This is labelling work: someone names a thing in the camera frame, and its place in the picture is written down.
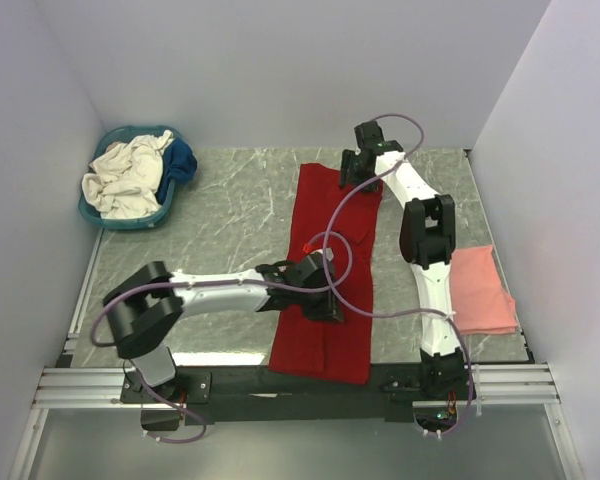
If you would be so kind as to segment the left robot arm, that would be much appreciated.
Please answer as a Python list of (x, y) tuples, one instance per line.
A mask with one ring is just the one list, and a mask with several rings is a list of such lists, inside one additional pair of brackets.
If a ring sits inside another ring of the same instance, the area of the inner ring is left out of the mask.
[(314, 251), (298, 262), (260, 264), (233, 274), (170, 272), (151, 262), (103, 300), (118, 357), (131, 362), (144, 389), (156, 401), (173, 399), (180, 388), (166, 336), (182, 318), (225, 311), (285, 312), (300, 309), (304, 318), (342, 323), (344, 314), (328, 282), (335, 279), (330, 256)]

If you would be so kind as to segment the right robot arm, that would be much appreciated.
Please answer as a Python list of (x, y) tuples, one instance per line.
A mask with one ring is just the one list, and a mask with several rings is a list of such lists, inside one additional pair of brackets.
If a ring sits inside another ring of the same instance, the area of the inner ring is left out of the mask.
[(429, 186), (401, 144), (384, 137), (377, 120), (357, 125), (354, 134), (357, 148), (342, 153), (339, 186), (375, 190), (384, 183), (403, 209), (399, 248), (416, 281), (422, 322), (417, 388), (440, 399), (468, 380), (450, 287), (455, 202)]

